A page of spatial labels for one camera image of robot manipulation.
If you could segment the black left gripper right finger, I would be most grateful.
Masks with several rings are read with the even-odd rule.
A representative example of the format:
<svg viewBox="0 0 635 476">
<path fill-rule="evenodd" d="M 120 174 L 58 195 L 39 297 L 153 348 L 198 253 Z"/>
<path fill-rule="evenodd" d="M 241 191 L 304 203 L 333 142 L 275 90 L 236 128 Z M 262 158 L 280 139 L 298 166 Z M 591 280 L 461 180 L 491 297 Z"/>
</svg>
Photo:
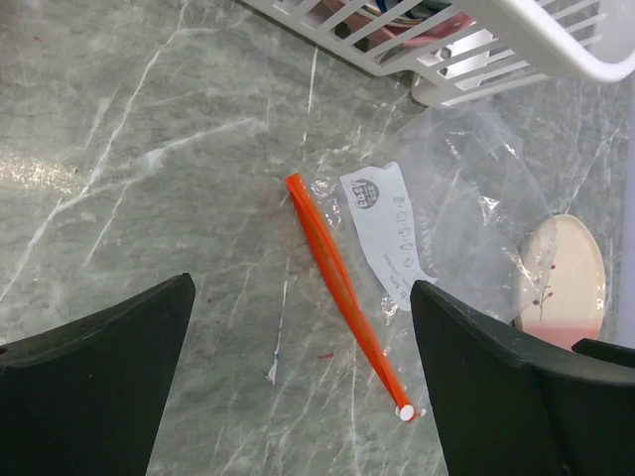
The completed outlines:
<svg viewBox="0 0 635 476">
<path fill-rule="evenodd" d="M 411 307 L 449 474 L 633 473 L 631 348 L 565 350 L 424 281 Z"/>
</svg>

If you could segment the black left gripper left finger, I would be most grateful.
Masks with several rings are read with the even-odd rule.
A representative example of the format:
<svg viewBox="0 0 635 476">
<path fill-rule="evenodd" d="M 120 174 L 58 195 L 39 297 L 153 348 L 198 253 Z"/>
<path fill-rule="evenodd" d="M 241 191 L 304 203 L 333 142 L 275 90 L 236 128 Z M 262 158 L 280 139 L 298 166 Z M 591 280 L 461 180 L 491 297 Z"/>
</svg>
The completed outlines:
<svg viewBox="0 0 635 476">
<path fill-rule="evenodd" d="M 181 274 L 3 344 L 2 474 L 145 474 L 194 297 Z"/>
</svg>

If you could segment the clear zip bag orange zipper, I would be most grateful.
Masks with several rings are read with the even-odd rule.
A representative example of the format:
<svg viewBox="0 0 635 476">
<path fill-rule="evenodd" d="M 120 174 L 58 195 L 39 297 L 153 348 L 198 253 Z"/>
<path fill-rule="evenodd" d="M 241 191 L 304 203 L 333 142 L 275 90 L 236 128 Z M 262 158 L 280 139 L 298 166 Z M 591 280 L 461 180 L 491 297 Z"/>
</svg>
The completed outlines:
<svg viewBox="0 0 635 476">
<path fill-rule="evenodd" d="M 477 101 L 425 110 L 359 163 L 285 180 L 325 285 L 403 421 L 428 405 L 416 282 L 506 323 L 547 289 L 556 226 L 522 152 Z"/>
</svg>

